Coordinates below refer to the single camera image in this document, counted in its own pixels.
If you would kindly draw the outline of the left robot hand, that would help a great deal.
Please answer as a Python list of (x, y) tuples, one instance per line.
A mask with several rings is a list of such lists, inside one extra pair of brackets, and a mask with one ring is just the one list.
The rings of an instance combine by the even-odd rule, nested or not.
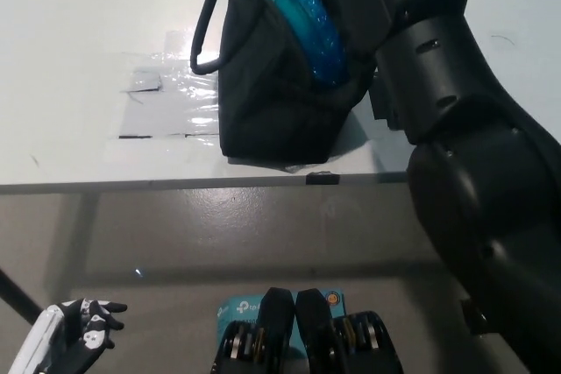
[(86, 373), (107, 349), (114, 349), (112, 330), (124, 328), (114, 314), (128, 309), (123, 303), (79, 299), (53, 306), (62, 314), (62, 349), (51, 348), (39, 373)]

